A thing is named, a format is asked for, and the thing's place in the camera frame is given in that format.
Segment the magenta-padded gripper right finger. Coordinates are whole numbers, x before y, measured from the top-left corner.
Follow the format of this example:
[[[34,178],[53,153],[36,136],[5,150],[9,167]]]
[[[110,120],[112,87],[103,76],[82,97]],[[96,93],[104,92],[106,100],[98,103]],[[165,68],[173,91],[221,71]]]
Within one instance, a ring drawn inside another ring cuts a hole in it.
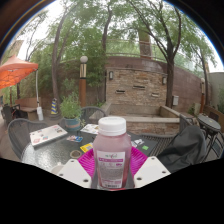
[[[132,148],[131,151],[130,171],[135,188],[141,188],[170,175],[156,156],[147,157],[137,148]]]

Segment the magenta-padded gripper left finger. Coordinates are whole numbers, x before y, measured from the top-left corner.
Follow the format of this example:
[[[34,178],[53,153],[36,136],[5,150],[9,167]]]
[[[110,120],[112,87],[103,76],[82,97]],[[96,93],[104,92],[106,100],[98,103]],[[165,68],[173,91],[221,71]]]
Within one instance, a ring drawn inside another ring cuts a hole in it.
[[[70,159],[57,175],[80,187],[96,189],[98,176],[95,171],[93,150],[89,150],[79,159]]]

